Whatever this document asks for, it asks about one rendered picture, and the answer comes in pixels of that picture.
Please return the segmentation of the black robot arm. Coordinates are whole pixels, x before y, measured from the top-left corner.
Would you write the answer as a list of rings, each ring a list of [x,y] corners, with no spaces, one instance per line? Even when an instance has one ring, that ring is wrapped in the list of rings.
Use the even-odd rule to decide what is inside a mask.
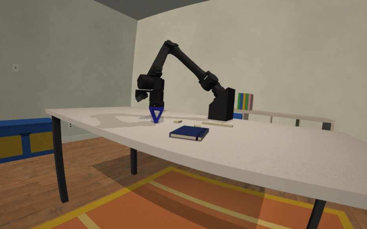
[[[189,68],[193,74],[199,79],[201,87],[214,93],[214,100],[226,89],[224,89],[218,82],[218,78],[211,72],[203,71],[198,65],[196,65],[188,56],[186,56],[178,47],[178,44],[172,43],[167,40],[161,47],[154,63],[152,64],[148,75],[140,74],[137,80],[137,86],[139,89],[146,90],[135,90],[135,99],[137,102],[148,97],[147,92],[150,92],[149,101],[157,101],[158,91],[164,90],[164,79],[160,78],[162,75],[162,68],[168,54],[174,55],[178,58],[187,68]],[[207,77],[206,77],[207,76]],[[205,78],[206,77],[206,78]],[[152,90],[154,89],[154,91]]]

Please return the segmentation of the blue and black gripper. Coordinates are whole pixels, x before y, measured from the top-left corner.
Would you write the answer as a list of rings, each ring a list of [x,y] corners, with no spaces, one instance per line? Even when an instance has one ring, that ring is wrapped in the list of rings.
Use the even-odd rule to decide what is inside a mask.
[[[163,90],[157,90],[158,94],[157,94],[157,102],[155,101],[151,101],[149,104],[149,110],[150,113],[152,115],[153,121],[155,123],[157,123],[159,121],[159,118],[164,110],[164,102],[163,102],[163,98],[164,98],[164,91]],[[156,106],[156,107],[155,107]],[[158,117],[156,118],[155,112],[154,111],[160,111]]]

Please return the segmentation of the dark blue notebook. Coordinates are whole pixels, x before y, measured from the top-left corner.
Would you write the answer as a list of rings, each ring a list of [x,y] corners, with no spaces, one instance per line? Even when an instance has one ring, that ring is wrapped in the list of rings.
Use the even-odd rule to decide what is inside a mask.
[[[169,137],[202,141],[203,138],[208,134],[208,132],[209,132],[208,128],[201,128],[201,127],[194,127],[194,126],[182,126],[170,132]]]

